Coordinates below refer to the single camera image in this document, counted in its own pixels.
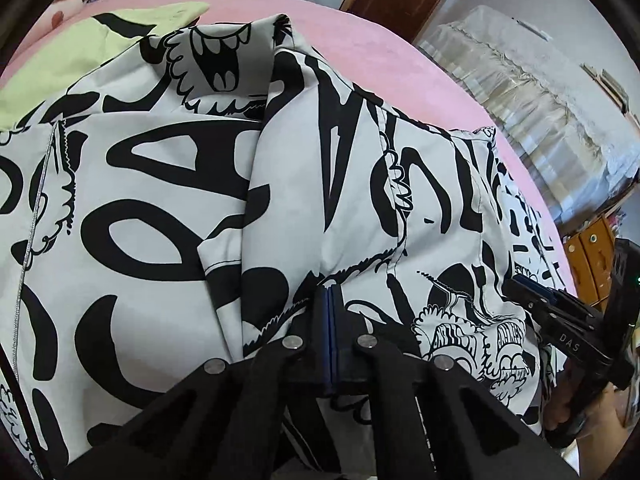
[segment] pink bedsheet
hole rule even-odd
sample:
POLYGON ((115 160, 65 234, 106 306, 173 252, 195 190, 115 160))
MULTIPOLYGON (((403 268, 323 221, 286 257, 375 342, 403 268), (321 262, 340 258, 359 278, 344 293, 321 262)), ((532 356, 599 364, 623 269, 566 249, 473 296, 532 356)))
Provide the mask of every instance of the pink bedsheet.
MULTIPOLYGON (((12 59, 0 78, 11 77, 43 44, 69 25, 115 9, 149 8, 188 0, 100 0, 87 4, 68 22, 12 59)), ((348 79, 398 106, 409 117, 443 128, 474 130, 492 121, 478 103, 427 57, 380 25, 352 14, 304 0, 191 0, 207 2, 199 23, 250 22, 273 14, 287 14, 316 49, 348 79)), ((531 206, 540 211, 542 225, 558 251, 559 272, 570 293, 574 280, 554 222, 538 189, 502 134, 497 137, 500 158, 531 206)))

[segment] pink surface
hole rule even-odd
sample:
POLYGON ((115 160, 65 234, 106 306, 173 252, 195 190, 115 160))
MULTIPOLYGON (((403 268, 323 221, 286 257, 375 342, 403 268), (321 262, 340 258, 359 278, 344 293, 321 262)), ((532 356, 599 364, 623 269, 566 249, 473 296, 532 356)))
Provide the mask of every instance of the pink surface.
MULTIPOLYGON (((12 60, 0 85, 50 38, 84 18, 116 9, 149 8, 189 0, 100 0, 63 23, 12 60)), ((409 117, 443 128, 475 130, 492 125, 478 103, 438 66, 405 40, 380 25, 352 14, 304 0, 191 0, 207 2, 199 23, 251 22, 273 14, 287 14, 329 63, 348 79, 375 92, 409 117)), ((574 281, 554 222, 536 185, 502 134, 497 137, 500 158, 529 204, 542 214, 542 225, 552 237, 560 259, 560 273, 575 294, 574 281)))

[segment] wooden dresser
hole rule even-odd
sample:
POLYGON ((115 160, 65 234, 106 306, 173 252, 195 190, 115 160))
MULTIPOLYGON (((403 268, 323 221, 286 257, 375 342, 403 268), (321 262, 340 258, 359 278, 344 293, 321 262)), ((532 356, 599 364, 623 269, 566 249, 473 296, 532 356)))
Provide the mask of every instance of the wooden dresser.
POLYGON ((613 243, 609 223, 600 217, 564 244, 578 298, 587 304, 600 302, 597 307, 602 311, 607 307, 611 288, 613 243))

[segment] person's arm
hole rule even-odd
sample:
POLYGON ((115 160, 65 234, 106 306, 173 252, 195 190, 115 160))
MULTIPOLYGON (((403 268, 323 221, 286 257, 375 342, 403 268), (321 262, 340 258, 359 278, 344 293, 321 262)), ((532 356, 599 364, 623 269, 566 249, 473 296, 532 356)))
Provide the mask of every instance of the person's arm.
MULTIPOLYGON (((543 425, 554 430, 568 420, 571 400, 579 374, 572 374, 570 362, 558 378, 558 386, 543 410, 543 425)), ((613 462, 628 437, 616 412, 616 394, 610 384, 602 395, 586 410, 588 416, 584 429, 577 437, 580 455, 580 478, 597 480, 613 462)))

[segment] white wall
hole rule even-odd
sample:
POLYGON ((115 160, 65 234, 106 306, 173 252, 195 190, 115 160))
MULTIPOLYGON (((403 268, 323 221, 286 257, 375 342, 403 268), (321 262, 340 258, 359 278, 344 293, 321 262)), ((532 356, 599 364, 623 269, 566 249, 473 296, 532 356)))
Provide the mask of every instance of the white wall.
POLYGON ((481 4, 544 30, 553 37, 556 48, 576 63, 606 69, 629 94, 632 111, 640 112, 638 67, 589 0, 442 0, 414 44, 438 25, 461 20, 481 4))

